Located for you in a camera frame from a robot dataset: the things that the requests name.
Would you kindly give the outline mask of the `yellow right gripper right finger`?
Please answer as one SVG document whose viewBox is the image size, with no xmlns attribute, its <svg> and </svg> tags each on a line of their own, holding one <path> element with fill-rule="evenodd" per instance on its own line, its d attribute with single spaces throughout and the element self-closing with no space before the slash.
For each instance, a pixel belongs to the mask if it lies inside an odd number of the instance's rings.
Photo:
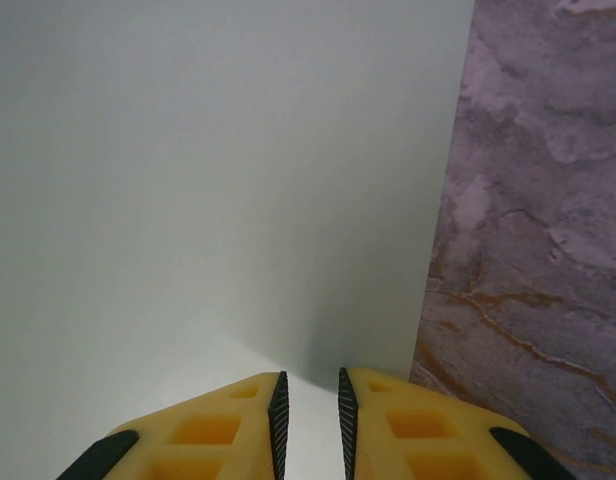
<svg viewBox="0 0 616 480">
<path fill-rule="evenodd" d="M 577 480 L 515 421 L 367 368 L 342 368 L 345 480 Z"/>
</svg>

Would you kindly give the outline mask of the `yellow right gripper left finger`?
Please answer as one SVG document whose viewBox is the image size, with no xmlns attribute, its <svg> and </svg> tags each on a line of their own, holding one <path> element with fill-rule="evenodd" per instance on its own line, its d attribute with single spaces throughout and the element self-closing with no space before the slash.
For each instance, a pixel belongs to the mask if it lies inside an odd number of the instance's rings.
<svg viewBox="0 0 616 480">
<path fill-rule="evenodd" d="M 286 372 L 257 374 L 128 421 L 56 480 L 284 480 Z"/>
</svg>

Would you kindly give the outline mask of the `light green paper sheet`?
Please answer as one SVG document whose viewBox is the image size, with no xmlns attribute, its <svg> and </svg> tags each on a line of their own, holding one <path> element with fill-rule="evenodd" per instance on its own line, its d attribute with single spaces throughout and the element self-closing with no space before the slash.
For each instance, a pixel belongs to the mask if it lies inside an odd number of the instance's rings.
<svg viewBox="0 0 616 480">
<path fill-rule="evenodd" d="M 337 372 L 407 377 L 476 0 L 0 0 L 0 480 L 290 377 L 288 480 L 343 480 Z"/>
</svg>

